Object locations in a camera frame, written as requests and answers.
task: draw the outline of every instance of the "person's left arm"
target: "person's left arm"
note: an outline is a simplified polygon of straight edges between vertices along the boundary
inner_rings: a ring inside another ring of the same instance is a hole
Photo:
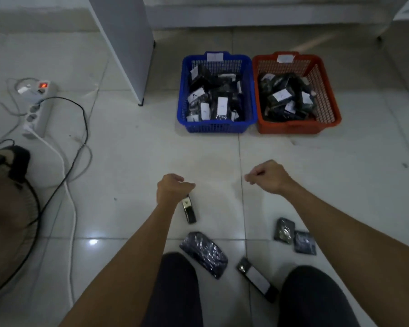
[[[60,327],[141,324],[175,208],[195,187],[182,181],[167,174],[158,182],[153,213],[86,288]]]

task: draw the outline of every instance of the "basket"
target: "basket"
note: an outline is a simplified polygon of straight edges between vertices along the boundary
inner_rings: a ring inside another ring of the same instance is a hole
[[[186,121],[188,109],[189,84],[188,75],[197,65],[205,65],[211,74],[221,71],[233,71],[241,74],[241,89],[244,94],[242,106],[245,121],[230,120],[204,120]],[[246,129],[257,122],[257,108],[255,99],[255,87],[253,83],[252,61],[245,55],[231,55],[225,52],[206,52],[204,55],[186,56],[182,62],[182,75],[180,80],[179,103],[177,106],[177,120],[186,127],[190,133],[243,133]]]
[[[278,55],[294,55],[292,63],[278,63]],[[317,134],[327,127],[337,126],[341,114],[333,95],[323,61],[316,55],[300,55],[298,52],[276,52],[272,55],[257,55],[253,58],[253,80],[258,114],[258,131],[261,134]],[[259,102],[258,75],[262,72],[283,74],[294,72],[307,77],[313,90],[316,91],[317,109],[315,120],[293,120],[287,122],[270,122],[262,118]]]

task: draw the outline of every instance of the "leg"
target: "leg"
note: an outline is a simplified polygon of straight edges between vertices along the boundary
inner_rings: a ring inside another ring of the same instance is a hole
[[[299,266],[288,275],[279,305],[279,327],[359,327],[341,288],[312,266]]]
[[[194,267],[180,253],[162,256],[142,327],[202,327],[202,305]]]

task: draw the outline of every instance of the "power socket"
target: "power socket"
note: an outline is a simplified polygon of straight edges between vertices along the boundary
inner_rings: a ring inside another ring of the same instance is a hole
[[[39,101],[44,98],[56,96],[57,86],[49,80],[42,80],[37,82],[34,86],[28,85],[20,88],[18,93],[20,93],[24,99],[31,102],[22,127],[22,135],[28,139],[35,139],[36,136],[27,130],[30,128],[40,137],[44,137],[51,107],[53,106],[53,99],[42,101],[41,104],[39,104]]]

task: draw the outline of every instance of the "red plastic basket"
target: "red plastic basket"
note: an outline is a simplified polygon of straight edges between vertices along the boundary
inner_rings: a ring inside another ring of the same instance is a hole
[[[294,55],[292,63],[278,63],[278,55]],[[256,108],[258,113],[258,130],[261,134],[317,134],[327,127],[337,126],[341,114],[327,78],[323,61],[316,55],[300,55],[298,52],[276,52],[272,55],[257,55],[252,60],[253,79],[255,82]],[[259,102],[258,75],[262,72],[283,74],[294,72],[307,77],[313,90],[316,91],[317,109],[315,120],[294,120],[287,122],[270,122],[262,118]]]

